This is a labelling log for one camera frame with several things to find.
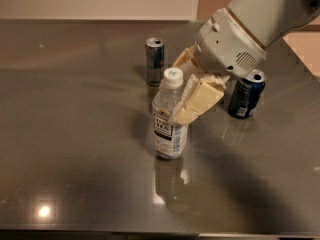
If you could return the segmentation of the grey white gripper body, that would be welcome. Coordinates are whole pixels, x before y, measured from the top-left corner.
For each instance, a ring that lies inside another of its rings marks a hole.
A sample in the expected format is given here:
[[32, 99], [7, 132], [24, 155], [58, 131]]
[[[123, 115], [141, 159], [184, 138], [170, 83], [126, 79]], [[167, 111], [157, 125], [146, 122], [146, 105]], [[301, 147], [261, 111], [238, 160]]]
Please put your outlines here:
[[266, 58], [265, 50], [225, 9], [218, 9], [201, 27], [195, 61], [208, 72], [245, 78]]

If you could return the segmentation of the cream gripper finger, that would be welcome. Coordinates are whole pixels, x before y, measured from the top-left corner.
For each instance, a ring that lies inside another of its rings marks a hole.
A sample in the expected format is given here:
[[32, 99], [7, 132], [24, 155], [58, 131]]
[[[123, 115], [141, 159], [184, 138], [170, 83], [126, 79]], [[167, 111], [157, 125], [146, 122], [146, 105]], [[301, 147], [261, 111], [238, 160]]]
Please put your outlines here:
[[226, 83], [230, 78], [230, 75], [192, 74], [169, 121], [179, 125], [188, 125], [195, 121], [223, 98]]
[[188, 81], [192, 74], [200, 75], [203, 73], [203, 70], [195, 61], [194, 50], [194, 46], [186, 48], [173, 63], [174, 68], [182, 70], [185, 81]]

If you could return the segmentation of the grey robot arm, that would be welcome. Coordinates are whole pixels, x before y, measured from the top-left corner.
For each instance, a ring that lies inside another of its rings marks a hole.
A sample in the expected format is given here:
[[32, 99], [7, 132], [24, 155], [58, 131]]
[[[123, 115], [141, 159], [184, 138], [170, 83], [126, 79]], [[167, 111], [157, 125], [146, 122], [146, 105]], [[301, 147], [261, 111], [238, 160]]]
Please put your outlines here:
[[223, 96], [230, 78], [263, 64], [267, 48], [320, 14], [320, 0], [232, 0], [200, 28], [195, 43], [174, 63], [184, 73], [181, 101], [169, 120], [188, 125]]

